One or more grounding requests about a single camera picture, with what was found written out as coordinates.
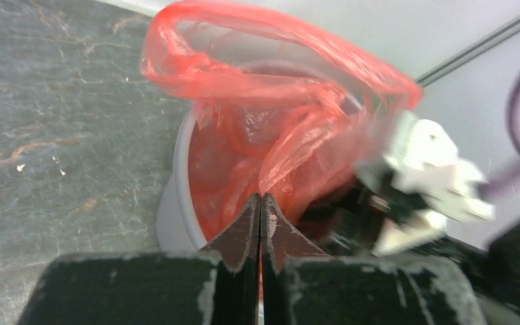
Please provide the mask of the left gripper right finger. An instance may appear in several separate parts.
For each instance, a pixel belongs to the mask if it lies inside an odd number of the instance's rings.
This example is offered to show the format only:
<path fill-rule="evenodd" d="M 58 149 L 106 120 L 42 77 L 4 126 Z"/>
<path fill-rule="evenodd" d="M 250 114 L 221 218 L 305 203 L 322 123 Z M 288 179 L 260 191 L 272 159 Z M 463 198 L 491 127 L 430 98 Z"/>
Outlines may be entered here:
<path fill-rule="evenodd" d="M 483 324 L 467 277 L 417 254 L 332 257 L 261 203 L 266 324 Z"/>

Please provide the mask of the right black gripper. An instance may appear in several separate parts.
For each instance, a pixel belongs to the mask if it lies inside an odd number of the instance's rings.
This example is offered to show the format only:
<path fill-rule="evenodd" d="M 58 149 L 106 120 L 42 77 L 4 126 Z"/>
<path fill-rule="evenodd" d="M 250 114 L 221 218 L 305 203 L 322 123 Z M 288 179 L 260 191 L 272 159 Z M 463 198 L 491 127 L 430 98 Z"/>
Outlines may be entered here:
<path fill-rule="evenodd" d="M 394 175 L 391 170 L 380 173 L 375 190 L 353 178 L 319 197 L 302 214 L 298 230 L 329 255 L 371 253 L 388 221 L 397 228 L 411 226 L 413 214 L 427 207 L 418 192 L 392 188 Z"/>

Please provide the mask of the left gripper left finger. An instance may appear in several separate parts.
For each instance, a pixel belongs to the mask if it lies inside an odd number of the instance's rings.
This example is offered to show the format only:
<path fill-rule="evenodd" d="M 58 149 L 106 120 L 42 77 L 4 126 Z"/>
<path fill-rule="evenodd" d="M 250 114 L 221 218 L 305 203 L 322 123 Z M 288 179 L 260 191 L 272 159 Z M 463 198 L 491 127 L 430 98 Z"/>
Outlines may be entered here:
<path fill-rule="evenodd" d="M 41 274 L 20 324 L 256 324 L 260 197 L 193 253 L 79 253 Z"/>

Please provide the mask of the grey trash bin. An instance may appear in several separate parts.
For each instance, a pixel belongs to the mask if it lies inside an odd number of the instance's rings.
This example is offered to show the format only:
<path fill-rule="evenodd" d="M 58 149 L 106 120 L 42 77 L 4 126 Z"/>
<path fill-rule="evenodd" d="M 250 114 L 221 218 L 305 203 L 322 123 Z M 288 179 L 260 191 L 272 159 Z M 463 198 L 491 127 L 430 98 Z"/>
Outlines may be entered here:
<path fill-rule="evenodd" d="M 329 74 L 315 68 L 290 61 L 249 62 L 240 67 L 247 74 L 259 72 L 286 77 L 331 78 Z M 156 215 L 156 237 L 162 251 L 197 251 L 207 243 L 196 218 L 188 178 L 188 158 L 194 127 L 194 114 L 189 110 L 179 128 L 173 171 L 162 193 Z"/>

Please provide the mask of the red plastic trash bag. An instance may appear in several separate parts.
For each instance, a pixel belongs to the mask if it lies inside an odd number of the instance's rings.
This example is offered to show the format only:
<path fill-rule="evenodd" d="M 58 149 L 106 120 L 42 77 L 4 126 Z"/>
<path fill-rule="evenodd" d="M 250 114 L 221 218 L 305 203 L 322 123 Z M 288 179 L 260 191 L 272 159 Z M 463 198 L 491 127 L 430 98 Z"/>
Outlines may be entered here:
<path fill-rule="evenodd" d="M 245 73 L 242 64 L 290 61 L 329 74 Z M 178 1 L 146 33 L 141 73 L 191 103 L 190 193 L 204 237 L 231 223 L 248 195 L 270 193 L 299 220 L 349 183 L 351 165 L 378 152 L 389 120 L 420 87 L 350 42 L 294 16 L 235 1 Z"/>

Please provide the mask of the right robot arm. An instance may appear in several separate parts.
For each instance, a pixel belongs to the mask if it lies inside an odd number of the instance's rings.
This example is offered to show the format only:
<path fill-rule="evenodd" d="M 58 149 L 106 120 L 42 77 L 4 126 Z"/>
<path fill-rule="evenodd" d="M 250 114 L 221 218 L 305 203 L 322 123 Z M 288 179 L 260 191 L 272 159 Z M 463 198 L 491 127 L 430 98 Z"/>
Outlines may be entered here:
<path fill-rule="evenodd" d="M 383 227 L 394 222 L 403 230 L 412 224 L 413 212 L 428 207 L 418 192 L 392 188 L 392 178 L 392 172 L 386 173 L 378 192 L 354 179 L 312 202 L 296 227 L 329 255 L 370 256 L 380 244 Z M 500 308 L 488 311 L 490 324 L 508 317 L 520 323 L 520 222 L 485 251 L 444 235 L 404 252 L 449 259 L 468 278 L 483 307 Z"/>

